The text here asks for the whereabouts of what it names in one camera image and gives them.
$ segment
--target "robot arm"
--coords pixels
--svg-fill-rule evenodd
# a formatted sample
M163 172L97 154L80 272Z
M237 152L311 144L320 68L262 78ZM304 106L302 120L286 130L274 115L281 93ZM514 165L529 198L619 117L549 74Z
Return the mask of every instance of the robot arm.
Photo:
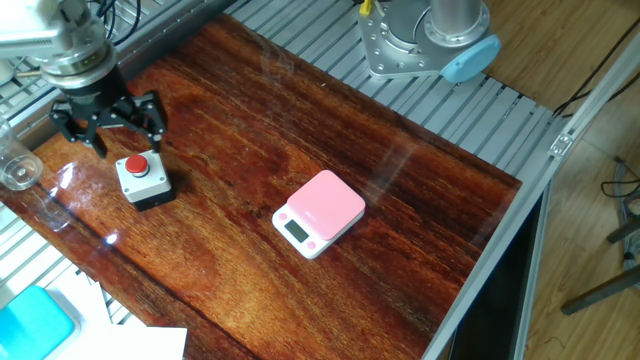
M0 4L0 58L30 56L40 64L42 77L66 97L49 117L67 140L93 147L104 158L107 149L97 129L124 126L145 135L159 151L167 131L162 103L155 92L131 95L115 47L84 0Z

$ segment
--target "blue container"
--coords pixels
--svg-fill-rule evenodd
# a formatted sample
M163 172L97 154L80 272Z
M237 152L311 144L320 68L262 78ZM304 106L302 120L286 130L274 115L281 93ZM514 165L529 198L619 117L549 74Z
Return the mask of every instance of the blue container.
M38 286L31 286L0 310L0 359L42 360L67 339L74 322Z

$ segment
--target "emergency stop button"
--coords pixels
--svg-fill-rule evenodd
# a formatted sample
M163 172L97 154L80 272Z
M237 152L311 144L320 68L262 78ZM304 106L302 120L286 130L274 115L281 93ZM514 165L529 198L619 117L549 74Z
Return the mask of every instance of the emergency stop button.
M127 159L124 168L135 177L143 177L149 173L149 162L142 155L133 155Z

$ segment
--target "metal cylinder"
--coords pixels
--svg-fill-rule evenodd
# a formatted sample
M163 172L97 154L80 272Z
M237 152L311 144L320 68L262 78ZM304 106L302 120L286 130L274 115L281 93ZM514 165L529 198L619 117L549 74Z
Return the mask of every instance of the metal cylinder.
M463 34L472 29L482 12L482 0L431 0L434 28L443 35Z

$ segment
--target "red button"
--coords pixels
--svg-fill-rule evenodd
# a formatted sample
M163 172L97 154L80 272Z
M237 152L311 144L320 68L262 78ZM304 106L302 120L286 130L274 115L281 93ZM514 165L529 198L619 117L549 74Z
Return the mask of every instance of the red button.
M141 174L147 171L147 159L142 155L133 155L124 164L125 169L132 174Z

